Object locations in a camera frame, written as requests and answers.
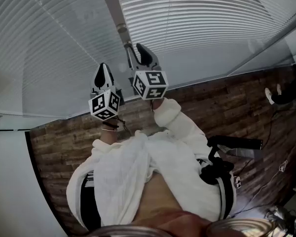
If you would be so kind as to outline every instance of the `floor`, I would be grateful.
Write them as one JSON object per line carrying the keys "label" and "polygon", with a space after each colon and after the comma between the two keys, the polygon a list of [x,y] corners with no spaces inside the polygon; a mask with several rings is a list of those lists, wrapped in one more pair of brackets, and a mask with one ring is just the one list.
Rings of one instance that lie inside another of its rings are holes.
{"label": "floor", "polygon": [[[285,88],[295,76],[296,69],[292,67],[278,68],[172,90],[167,97],[176,99],[182,111],[195,121],[207,137],[228,135],[259,138],[265,144],[273,113],[276,110],[296,109],[296,100],[285,106],[272,106],[264,95],[264,88],[267,86],[275,93],[276,83]],[[120,109],[120,116],[133,133],[138,129],[146,134],[160,130],[147,103],[137,100]],[[85,114],[69,120],[57,120],[30,132],[40,177],[58,218],[72,234],[82,234],[85,230],[71,215],[66,186],[73,171],[90,156],[92,142],[100,137],[100,124]],[[123,140],[128,135],[120,130],[118,136]],[[247,159],[223,156],[235,163],[234,174],[240,175],[242,180],[242,187],[237,190],[238,204],[234,212],[243,209],[256,192],[271,180],[285,160],[288,160],[285,172],[279,172],[245,210],[283,201],[288,196],[296,180],[295,144],[296,110],[280,111],[273,117],[263,159],[248,163]],[[265,208],[259,207],[258,210],[263,212]],[[238,216],[251,216],[249,213],[253,211]]]}

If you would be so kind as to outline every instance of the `skin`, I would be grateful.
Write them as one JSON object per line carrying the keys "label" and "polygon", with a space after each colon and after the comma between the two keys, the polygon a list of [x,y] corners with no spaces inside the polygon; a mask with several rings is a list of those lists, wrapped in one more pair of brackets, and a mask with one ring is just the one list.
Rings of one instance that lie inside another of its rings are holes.
{"label": "skin", "polygon": [[[154,100],[153,103],[152,103],[152,108],[154,110],[157,109],[162,104],[162,102],[163,102],[163,99]],[[113,118],[106,120],[106,122],[108,122],[110,124],[113,124],[113,125],[118,124],[118,120],[113,119]],[[108,130],[113,129],[112,127],[110,127],[108,125],[103,125],[102,128],[103,129],[108,129]],[[116,134],[116,132],[102,131],[100,140],[107,143],[108,145],[112,145],[113,143],[117,142],[117,134]]]}
{"label": "skin", "polygon": [[210,221],[182,209],[163,209],[132,225],[163,230],[174,237],[245,237],[233,229],[215,229],[206,235]]}

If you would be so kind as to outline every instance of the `black strap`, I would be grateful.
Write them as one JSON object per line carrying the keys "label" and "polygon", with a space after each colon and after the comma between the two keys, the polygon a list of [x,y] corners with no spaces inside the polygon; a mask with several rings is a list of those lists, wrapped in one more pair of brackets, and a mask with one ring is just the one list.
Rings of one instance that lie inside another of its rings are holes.
{"label": "black strap", "polygon": [[101,227],[101,217],[94,198],[94,187],[85,187],[86,182],[87,176],[81,186],[80,213],[86,228],[93,231]]}
{"label": "black strap", "polygon": [[215,157],[213,165],[208,165],[202,168],[200,177],[205,183],[215,185],[217,184],[217,178],[219,177],[226,177],[230,179],[231,175],[229,173],[233,170],[233,167],[234,165],[232,163]]}
{"label": "black strap", "polygon": [[110,124],[109,122],[105,122],[105,121],[103,121],[102,123],[103,123],[104,125],[107,125],[107,126],[109,126],[109,127],[114,128],[114,129],[117,129],[117,128],[118,128],[118,125]]}
{"label": "black strap", "polygon": [[223,176],[221,177],[222,179],[222,182],[223,182],[223,186],[224,186],[224,189],[225,189],[225,200],[226,200],[226,208],[225,208],[225,214],[223,216],[223,218],[225,219],[231,209],[232,209],[232,206],[233,206],[233,189],[232,189],[232,183],[231,183],[231,180],[230,178],[226,177],[226,176]]}

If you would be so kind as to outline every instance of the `window blind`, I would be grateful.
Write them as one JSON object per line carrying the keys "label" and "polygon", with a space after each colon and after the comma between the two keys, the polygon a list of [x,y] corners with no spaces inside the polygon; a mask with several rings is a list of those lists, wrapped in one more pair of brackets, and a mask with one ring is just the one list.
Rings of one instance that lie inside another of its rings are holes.
{"label": "window blind", "polygon": [[101,62],[131,95],[119,70],[127,66],[125,51],[104,0],[0,0],[0,113],[87,112]]}
{"label": "window blind", "polygon": [[[132,42],[147,45],[161,57],[171,85],[227,76],[296,13],[296,0],[120,0],[120,4]],[[277,48],[286,53],[285,40],[281,43]],[[275,61],[266,55],[248,70]]]}

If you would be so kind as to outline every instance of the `white bathrobe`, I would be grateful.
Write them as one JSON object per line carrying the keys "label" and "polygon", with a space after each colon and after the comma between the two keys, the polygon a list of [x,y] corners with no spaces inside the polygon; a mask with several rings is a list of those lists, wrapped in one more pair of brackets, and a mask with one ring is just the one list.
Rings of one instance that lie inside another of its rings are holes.
{"label": "white bathrobe", "polygon": [[90,171],[103,226],[132,222],[144,184],[153,171],[162,174],[183,210],[210,221],[218,220],[220,189],[199,177],[201,167],[196,160],[208,160],[211,148],[205,134],[173,99],[164,100],[154,111],[154,119],[168,130],[150,137],[136,131],[134,137],[112,145],[100,140],[93,142],[92,155],[75,170],[67,187],[68,205],[83,226],[80,191]]}

